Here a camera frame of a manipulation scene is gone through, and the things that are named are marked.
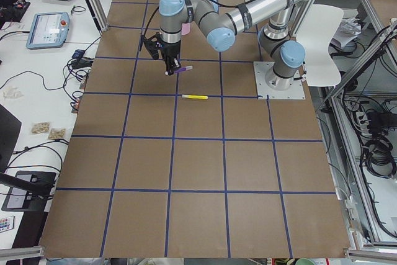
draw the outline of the purple marker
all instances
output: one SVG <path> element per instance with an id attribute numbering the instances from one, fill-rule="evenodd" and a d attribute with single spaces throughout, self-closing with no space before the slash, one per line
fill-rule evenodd
<path id="1" fill-rule="evenodd" d="M 178 68 L 176 71 L 174 71 L 174 73 L 181 73 L 181 72 L 183 72 L 183 71 L 190 71 L 190 70 L 192 70 L 193 69 L 193 66 L 192 65 L 189 65 L 189 66 L 185 66 L 185 67 L 183 67 L 183 68 Z"/>

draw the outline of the black monitor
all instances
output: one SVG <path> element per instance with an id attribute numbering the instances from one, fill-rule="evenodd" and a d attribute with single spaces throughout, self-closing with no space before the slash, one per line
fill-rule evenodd
<path id="1" fill-rule="evenodd" d="M 54 186 L 55 173 L 18 171 L 5 174 L 16 146 L 21 122 L 0 105 L 0 184 L 9 186 L 3 211 L 42 211 Z"/>

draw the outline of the monitor stand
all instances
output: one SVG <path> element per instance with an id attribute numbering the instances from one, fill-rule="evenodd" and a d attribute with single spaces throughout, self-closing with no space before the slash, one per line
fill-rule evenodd
<path id="1" fill-rule="evenodd" d="M 16 176 L 0 173 L 0 183 L 11 186 L 2 211 L 44 211 L 48 195 L 55 184 L 55 173 L 18 171 Z"/>

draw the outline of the yellow marker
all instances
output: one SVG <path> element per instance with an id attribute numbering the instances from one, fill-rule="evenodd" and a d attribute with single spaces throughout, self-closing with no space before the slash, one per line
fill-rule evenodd
<path id="1" fill-rule="evenodd" d="M 182 98 L 183 99 L 208 99 L 208 96 L 194 96 L 191 94 L 183 94 Z"/>

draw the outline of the white table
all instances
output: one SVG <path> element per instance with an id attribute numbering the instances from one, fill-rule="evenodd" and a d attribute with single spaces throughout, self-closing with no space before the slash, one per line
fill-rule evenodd
<path id="1" fill-rule="evenodd" d="M 6 30 L 0 31 L 0 36 L 15 30 L 29 30 L 33 17 L 39 12 L 59 12 L 66 11 L 70 13 L 73 6 L 83 6 L 87 8 L 85 0 L 28 0 L 31 5 L 22 19 L 21 23 L 13 23 Z M 106 14 L 108 14 L 112 0 L 100 0 Z M 34 71 L 45 78 L 45 84 L 48 88 L 60 87 L 64 78 L 62 69 L 76 49 L 85 49 L 96 38 L 99 32 L 96 29 L 91 14 L 87 11 L 83 14 L 75 13 L 71 16 L 69 34 L 66 43 L 61 48 L 28 50 L 25 46 L 27 34 L 13 35 L 6 37 L 0 42 L 0 86 L 11 76 L 23 71 Z M 86 52 L 86 56 L 95 57 L 99 41 L 91 46 Z M 68 81 L 66 90 L 71 94 L 79 89 L 80 83 L 74 78 Z M 5 99 L 3 91 L 8 88 L 17 88 L 23 96 L 18 99 Z M 70 98 L 60 89 L 57 91 L 47 91 L 42 85 L 42 79 L 34 74 L 23 74 L 9 81 L 7 85 L 0 90 L 0 103 L 13 113 L 21 122 L 22 128 L 17 141 L 16 150 L 21 150 L 25 146 L 34 146 L 48 141 L 47 134 L 32 135 L 30 133 L 31 125 L 35 122 L 51 122 L 54 128 L 66 128 L 66 139 L 70 138 L 76 121 L 76 114 L 71 113 L 69 105 Z M 65 157 L 67 146 L 60 143 L 50 145 L 62 158 Z M 46 148 L 37 148 L 29 153 L 23 154 L 18 158 L 13 166 L 26 165 L 50 165 L 56 168 L 60 167 L 60 159 L 53 152 Z M 9 169 L 7 174 L 15 175 L 22 169 Z M 31 171 L 51 171 L 48 168 L 37 167 L 27 168 Z M 0 184 L 0 193 L 7 193 L 8 187 Z M 2 205 L 6 196 L 0 195 L 0 204 Z M 47 203 L 45 211 L 49 211 L 51 201 Z M 0 249 L 12 247 L 16 237 L 22 212 L 4 212 L 0 210 L 0 218 L 15 216 L 14 229 L 0 233 Z"/>

